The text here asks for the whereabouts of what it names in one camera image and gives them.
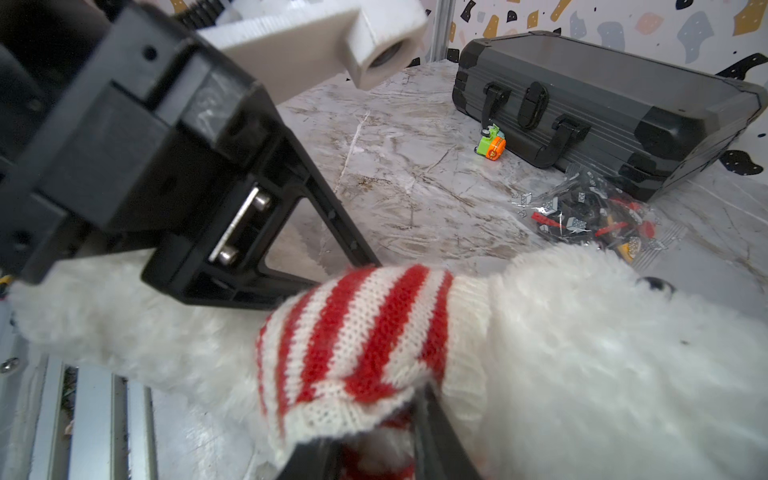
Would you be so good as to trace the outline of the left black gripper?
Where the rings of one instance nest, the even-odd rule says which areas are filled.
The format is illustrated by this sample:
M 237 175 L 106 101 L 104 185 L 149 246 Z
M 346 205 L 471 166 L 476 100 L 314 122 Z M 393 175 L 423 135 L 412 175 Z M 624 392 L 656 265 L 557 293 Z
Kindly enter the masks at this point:
M 267 266 L 309 201 L 355 267 L 380 261 L 266 90 L 132 1 L 1 5 L 1 265 L 151 248 L 141 274 L 187 305 L 270 310 L 314 281 Z

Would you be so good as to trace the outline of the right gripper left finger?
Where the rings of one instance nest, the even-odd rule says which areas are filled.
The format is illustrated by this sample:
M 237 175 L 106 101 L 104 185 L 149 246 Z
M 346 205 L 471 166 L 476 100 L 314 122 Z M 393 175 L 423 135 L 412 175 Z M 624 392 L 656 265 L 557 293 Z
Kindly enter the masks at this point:
M 321 438 L 294 449 L 277 480 L 338 480 L 343 470 L 343 444 Z

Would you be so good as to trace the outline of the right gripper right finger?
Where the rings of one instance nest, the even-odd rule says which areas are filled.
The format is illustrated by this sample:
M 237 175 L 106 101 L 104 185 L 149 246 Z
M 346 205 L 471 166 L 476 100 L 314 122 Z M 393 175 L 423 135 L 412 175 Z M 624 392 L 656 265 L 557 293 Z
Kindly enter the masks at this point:
M 417 480 L 481 479 L 429 384 L 414 396 L 412 432 Z

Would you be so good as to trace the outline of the red white striped knit sweater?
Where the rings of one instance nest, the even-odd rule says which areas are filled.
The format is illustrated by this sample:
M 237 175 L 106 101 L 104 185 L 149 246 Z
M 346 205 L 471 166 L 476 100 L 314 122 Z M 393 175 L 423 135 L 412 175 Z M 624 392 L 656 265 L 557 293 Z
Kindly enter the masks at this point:
M 274 465 L 329 438 L 343 444 L 343 479 L 415 479 L 413 399 L 429 384 L 481 475 L 491 293 L 487 279 L 414 264 L 355 270 L 286 300 L 254 340 Z

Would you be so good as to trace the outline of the white teddy bear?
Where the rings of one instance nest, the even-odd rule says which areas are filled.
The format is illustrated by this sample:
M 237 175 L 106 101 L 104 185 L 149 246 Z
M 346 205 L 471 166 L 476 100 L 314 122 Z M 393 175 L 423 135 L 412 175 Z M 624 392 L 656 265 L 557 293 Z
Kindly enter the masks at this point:
M 195 307 L 144 284 L 142 252 L 15 284 L 21 335 L 247 427 L 272 461 L 254 340 L 270 313 Z M 477 438 L 487 479 L 763 479 L 767 324 L 559 245 L 484 277 L 492 316 Z

